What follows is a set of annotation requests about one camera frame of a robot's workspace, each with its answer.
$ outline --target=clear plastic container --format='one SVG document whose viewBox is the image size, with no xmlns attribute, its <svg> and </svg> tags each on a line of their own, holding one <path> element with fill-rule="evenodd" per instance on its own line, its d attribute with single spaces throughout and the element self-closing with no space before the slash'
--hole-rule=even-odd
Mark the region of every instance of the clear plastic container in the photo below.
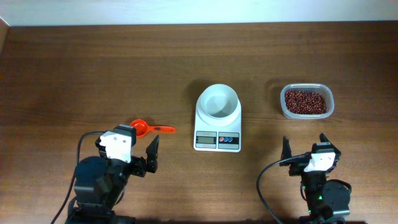
<svg viewBox="0 0 398 224">
<path fill-rule="evenodd" d="M 289 90 L 308 91 L 312 93 L 319 93 L 325 99 L 326 113 L 323 114 L 297 114 L 290 112 L 286 107 L 285 92 Z M 323 119 L 329 117 L 335 109 L 335 102 L 330 89 L 322 84 L 316 83 L 296 83 L 285 86 L 280 93 L 280 105 L 284 116 L 288 119 Z"/>
</svg>

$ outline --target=white wall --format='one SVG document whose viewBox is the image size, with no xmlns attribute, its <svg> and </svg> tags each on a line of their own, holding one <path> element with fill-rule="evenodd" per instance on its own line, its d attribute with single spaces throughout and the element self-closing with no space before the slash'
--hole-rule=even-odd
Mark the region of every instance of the white wall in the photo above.
<svg viewBox="0 0 398 224">
<path fill-rule="evenodd" d="M 397 0 L 0 0 L 10 26 L 398 20 Z"/>
</svg>

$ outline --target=wooden table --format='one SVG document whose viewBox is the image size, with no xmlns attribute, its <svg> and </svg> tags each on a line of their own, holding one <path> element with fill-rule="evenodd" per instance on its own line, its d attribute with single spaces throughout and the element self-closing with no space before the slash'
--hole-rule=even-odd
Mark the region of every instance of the wooden table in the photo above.
<svg viewBox="0 0 398 224">
<path fill-rule="evenodd" d="M 398 217 L 398 22 L 181 26 L 20 27 L 0 62 L 0 222 L 49 223 L 65 198 L 79 137 L 144 118 L 178 128 L 161 134 L 159 168 L 131 177 L 118 215 L 203 222 L 272 220 L 256 192 L 282 137 L 293 154 L 324 132 L 342 152 L 331 178 L 353 186 L 348 220 Z M 195 103 L 209 85 L 236 90 L 243 107 L 239 153 L 192 147 Z M 285 119 L 289 83 L 330 87 L 323 120 Z M 140 139 L 144 156 L 154 138 Z M 81 158 L 98 155 L 92 136 Z M 261 189 L 280 217 L 307 214 L 288 168 Z M 64 210 L 57 223 L 66 219 Z"/>
</svg>

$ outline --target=red spoon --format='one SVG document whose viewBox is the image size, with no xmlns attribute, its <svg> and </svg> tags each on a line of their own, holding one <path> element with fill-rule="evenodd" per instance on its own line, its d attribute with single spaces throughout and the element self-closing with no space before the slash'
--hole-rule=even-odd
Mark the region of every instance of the red spoon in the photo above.
<svg viewBox="0 0 398 224">
<path fill-rule="evenodd" d="M 177 131 L 176 128 L 170 126 L 149 126 L 144 120 L 141 119 L 133 121 L 130 126 L 136 128 L 137 138 L 144 137 L 149 131 L 155 131 L 160 133 L 174 133 Z"/>
</svg>

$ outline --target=orange plastic spoon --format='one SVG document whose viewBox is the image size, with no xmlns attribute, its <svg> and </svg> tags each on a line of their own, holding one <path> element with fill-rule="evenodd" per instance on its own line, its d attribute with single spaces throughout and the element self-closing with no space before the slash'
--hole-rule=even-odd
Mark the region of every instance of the orange plastic spoon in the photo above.
<svg viewBox="0 0 398 224">
<path fill-rule="evenodd" d="M 130 126 L 136 128 L 137 138 L 144 137 L 149 131 L 155 131 L 160 133 L 174 133 L 177 131 L 176 128 L 170 126 L 149 126 L 144 120 L 141 119 L 133 121 Z"/>
</svg>

